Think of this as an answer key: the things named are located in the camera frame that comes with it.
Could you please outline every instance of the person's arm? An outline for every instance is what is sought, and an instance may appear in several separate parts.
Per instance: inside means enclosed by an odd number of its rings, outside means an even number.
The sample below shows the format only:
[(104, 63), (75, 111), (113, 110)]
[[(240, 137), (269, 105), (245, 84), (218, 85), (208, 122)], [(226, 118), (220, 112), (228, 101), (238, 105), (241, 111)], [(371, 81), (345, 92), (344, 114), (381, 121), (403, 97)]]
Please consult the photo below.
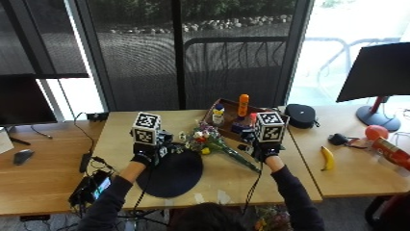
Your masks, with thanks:
[(85, 217), (79, 224), (79, 231), (113, 230), (125, 195), (144, 169), (144, 164), (129, 162), (128, 167), (116, 176), (112, 185), (87, 209)]
[(305, 187), (292, 175), (281, 158), (278, 156), (269, 156), (265, 159), (265, 163), (272, 169), (272, 177), (277, 182), (280, 194), (285, 199), (293, 230), (325, 230), (324, 220), (317, 207), (313, 205)]

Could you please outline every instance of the banana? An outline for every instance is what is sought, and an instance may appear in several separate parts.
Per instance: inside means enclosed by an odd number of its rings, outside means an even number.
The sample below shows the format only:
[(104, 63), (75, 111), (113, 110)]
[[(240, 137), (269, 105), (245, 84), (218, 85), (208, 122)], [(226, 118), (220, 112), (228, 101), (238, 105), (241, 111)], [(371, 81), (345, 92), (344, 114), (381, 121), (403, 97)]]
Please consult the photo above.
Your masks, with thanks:
[(322, 170), (332, 170), (334, 168), (334, 157), (333, 157), (333, 153), (330, 152), (330, 150), (328, 148), (325, 148), (324, 146), (321, 147), (321, 151), (325, 157), (325, 167)]

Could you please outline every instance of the wooden table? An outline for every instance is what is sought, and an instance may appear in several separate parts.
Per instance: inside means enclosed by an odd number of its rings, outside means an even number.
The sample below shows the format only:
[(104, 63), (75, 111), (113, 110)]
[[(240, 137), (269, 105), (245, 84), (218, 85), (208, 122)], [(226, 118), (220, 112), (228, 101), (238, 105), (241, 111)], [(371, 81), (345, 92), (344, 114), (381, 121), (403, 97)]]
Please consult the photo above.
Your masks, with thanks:
[[(150, 112), (161, 115), (161, 129), (174, 134), (174, 141), (178, 141), (181, 131), (189, 132), (206, 113), (202, 110), (193, 111), (162, 111)], [(111, 113), (109, 119), (96, 145), (93, 155), (104, 158), (105, 162), (117, 170), (123, 170), (132, 158), (133, 140), (129, 136), (132, 123), (136, 119), (135, 113)], [(226, 143), (236, 147), (238, 142), (226, 139)], [(290, 134), (285, 134), (285, 151), (281, 157), (289, 165), (292, 173), (300, 178), (313, 201), (322, 201), (321, 194), (309, 174), (308, 168), (296, 149)], [(204, 173), (200, 182), (193, 189), (178, 197), (157, 198), (145, 194), (140, 203), (140, 209), (164, 208), (173, 205), (173, 208), (186, 207), (197, 203), (196, 194), (201, 194), (205, 201), (218, 202), (218, 191), (224, 191), (230, 197), (228, 205), (245, 204), (246, 195), (257, 179), (257, 174), (238, 164), (228, 155), (218, 152), (202, 156)], [(124, 209), (132, 209), (141, 189), (136, 185), (125, 198)], [(277, 185), (270, 177), (270, 170), (264, 168), (258, 181), (252, 204), (284, 203), (284, 198), (277, 191)]]
[[(321, 127), (298, 129), (289, 126), (324, 197), (386, 195), (406, 193), (410, 190), (410, 177), (401, 176), (397, 171), (382, 166), (378, 162), (379, 156), (374, 152), (344, 145), (334, 146), (328, 142), (328, 136), (334, 133), (365, 139), (366, 125), (355, 116), (359, 106), (314, 107)], [(401, 121), (401, 129), (409, 132), (406, 120)], [(409, 138), (399, 140), (399, 147), (410, 152)], [(329, 171), (321, 171), (325, 165), (321, 146), (328, 147), (334, 154), (336, 168)]]
[[(77, 122), (95, 141), (104, 123)], [(13, 142), (15, 148), (0, 154), (0, 216), (56, 214), (71, 210), (68, 197), (83, 178), (79, 167), (91, 139), (72, 121), (36, 125), (35, 128), (49, 134), (52, 140), (29, 126), (19, 126), (11, 136), (29, 141), (31, 145)], [(15, 166), (15, 153), (27, 148), (35, 154), (24, 165)]]

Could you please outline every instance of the monitor stand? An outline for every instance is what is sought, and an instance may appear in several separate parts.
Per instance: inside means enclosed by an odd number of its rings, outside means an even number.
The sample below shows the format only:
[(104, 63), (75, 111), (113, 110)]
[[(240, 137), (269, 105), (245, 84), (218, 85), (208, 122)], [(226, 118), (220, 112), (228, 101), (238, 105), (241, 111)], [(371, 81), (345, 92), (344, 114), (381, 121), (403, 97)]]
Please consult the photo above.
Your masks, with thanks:
[(387, 116), (385, 112), (378, 112), (379, 105), (383, 101), (383, 97), (377, 97), (373, 106), (362, 106), (358, 108), (357, 117), (359, 121), (366, 125), (381, 125), (383, 126), (390, 132), (398, 130), (401, 122), (394, 115)]

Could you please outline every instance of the pink ball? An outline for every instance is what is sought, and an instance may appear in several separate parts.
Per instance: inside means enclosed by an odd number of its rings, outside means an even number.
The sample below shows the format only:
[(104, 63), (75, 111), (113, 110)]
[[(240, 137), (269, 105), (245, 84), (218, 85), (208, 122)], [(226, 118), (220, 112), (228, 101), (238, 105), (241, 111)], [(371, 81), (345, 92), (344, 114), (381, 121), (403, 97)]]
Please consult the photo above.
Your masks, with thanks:
[(370, 141), (375, 141), (379, 137), (387, 138), (389, 131), (379, 125), (369, 125), (365, 130), (365, 135)]

